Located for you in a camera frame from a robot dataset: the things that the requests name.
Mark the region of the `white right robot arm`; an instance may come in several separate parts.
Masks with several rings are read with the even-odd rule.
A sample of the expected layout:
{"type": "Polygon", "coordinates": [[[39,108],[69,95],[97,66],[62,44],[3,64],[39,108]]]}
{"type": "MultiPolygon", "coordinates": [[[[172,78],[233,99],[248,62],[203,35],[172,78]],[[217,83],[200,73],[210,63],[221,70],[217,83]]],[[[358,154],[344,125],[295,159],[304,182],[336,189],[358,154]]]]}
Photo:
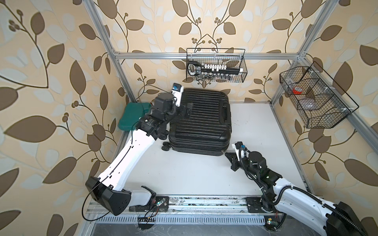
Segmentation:
{"type": "Polygon", "coordinates": [[[260,207],[277,210],[293,217],[321,236],[366,236],[367,230],[346,203],[335,204],[301,189],[267,167],[266,159],[257,151],[227,152],[233,171],[243,170],[262,192],[260,207]]]}

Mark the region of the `black hard-shell suitcase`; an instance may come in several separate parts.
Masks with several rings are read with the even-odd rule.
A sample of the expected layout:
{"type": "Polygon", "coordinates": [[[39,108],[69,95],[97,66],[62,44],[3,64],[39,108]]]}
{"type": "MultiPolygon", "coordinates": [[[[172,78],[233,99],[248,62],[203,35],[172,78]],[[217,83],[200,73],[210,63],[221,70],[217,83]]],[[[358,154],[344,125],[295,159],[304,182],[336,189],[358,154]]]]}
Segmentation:
{"type": "Polygon", "coordinates": [[[221,156],[232,134],[229,98],[222,91],[186,88],[182,104],[192,103],[189,118],[176,117],[170,124],[168,142],[161,149],[221,156]]]}

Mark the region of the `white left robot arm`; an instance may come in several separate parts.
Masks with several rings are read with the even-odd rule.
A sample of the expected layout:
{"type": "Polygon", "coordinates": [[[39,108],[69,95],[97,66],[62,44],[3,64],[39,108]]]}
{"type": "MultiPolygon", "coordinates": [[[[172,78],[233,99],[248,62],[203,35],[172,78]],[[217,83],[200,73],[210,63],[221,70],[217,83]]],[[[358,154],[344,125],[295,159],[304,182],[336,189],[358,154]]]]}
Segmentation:
{"type": "Polygon", "coordinates": [[[89,196],[109,213],[117,216],[127,207],[155,203],[156,193],[150,188],[125,189],[125,184],[147,149],[168,136],[168,123],[177,116],[189,116],[191,106],[181,104],[182,94],[176,90],[159,94],[151,110],[132,126],[130,139],[113,162],[98,177],[86,181],[89,196]]]}

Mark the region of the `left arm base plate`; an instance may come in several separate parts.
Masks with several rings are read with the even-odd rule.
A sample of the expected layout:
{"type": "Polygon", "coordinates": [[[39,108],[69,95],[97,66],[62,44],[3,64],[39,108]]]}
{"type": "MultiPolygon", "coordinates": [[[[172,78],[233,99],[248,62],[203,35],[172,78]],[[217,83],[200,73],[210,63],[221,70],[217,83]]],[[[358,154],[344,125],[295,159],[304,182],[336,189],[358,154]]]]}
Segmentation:
{"type": "Polygon", "coordinates": [[[167,212],[169,208],[168,196],[156,196],[155,199],[146,206],[130,206],[130,212],[148,212],[159,208],[159,212],[167,212]]]}

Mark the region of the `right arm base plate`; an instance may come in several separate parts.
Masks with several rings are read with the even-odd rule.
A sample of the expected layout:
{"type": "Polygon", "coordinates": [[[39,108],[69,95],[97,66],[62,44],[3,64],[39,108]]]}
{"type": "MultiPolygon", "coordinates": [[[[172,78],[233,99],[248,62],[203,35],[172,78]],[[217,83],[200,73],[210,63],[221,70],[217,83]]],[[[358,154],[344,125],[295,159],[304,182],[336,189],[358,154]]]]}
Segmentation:
{"type": "Polygon", "coordinates": [[[278,211],[272,205],[269,205],[261,197],[245,198],[248,213],[277,213],[278,211]]]}

